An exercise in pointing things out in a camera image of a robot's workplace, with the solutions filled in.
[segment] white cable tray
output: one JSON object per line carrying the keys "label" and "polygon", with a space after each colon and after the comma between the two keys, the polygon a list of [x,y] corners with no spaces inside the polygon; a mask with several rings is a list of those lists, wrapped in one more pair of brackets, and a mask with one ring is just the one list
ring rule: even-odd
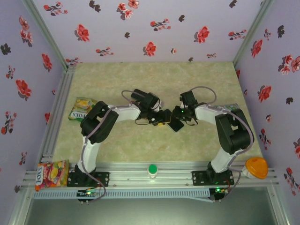
{"label": "white cable tray", "polygon": [[[190,189],[107,189],[106,199],[125,199],[125,198],[185,198],[185,197],[209,197],[209,188],[190,188]],[[54,190],[45,189],[35,192],[33,199],[81,199],[77,197],[77,190]]]}

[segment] floral wallpaper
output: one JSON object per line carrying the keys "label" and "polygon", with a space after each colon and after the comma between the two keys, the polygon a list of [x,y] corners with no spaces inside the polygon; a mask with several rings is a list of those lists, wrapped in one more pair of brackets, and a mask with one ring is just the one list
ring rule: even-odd
{"label": "floral wallpaper", "polygon": [[63,68],[20,1],[1,7],[0,218],[5,225],[26,170],[36,165]]}
{"label": "floral wallpaper", "polygon": [[69,65],[233,61],[262,0],[33,2]]}
{"label": "floral wallpaper", "polygon": [[298,8],[297,0],[274,1],[236,66],[257,141],[269,166],[277,169],[291,224],[300,221]]}

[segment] glass panel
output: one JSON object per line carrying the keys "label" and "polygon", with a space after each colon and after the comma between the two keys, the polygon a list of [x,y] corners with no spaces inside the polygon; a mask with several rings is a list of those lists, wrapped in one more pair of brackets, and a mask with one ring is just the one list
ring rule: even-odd
{"label": "glass panel", "polygon": [[266,188],[237,188],[221,203],[191,199],[33,200],[27,225],[277,224]]}

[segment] candy bag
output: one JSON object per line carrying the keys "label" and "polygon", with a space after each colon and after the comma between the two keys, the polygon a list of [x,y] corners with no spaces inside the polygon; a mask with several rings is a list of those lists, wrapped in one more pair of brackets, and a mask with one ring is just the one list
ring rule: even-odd
{"label": "candy bag", "polygon": [[89,113],[89,111],[97,103],[96,100],[88,97],[77,97],[74,107],[68,116],[69,120],[82,121],[83,118]]}
{"label": "candy bag", "polygon": [[38,164],[36,191],[43,188],[66,186],[68,174],[69,160]]}

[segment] black mounting plate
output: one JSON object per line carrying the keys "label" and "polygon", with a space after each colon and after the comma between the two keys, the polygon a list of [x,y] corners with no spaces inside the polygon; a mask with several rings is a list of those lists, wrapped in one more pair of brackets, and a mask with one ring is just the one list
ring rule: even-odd
{"label": "black mounting plate", "polygon": [[[109,183],[109,172],[94,172],[92,174],[93,177],[100,180],[105,187],[108,187]],[[76,188],[76,187],[95,187],[97,183],[90,179],[89,182],[78,179],[78,175],[76,172],[69,172],[67,187]]]}
{"label": "black mounting plate", "polygon": [[192,171],[192,180],[194,186],[222,186],[234,184],[233,173],[230,170],[226,170],[221,173],[222,175],[215,182],[208,179],[206,175],[206,170],[202,171]]}

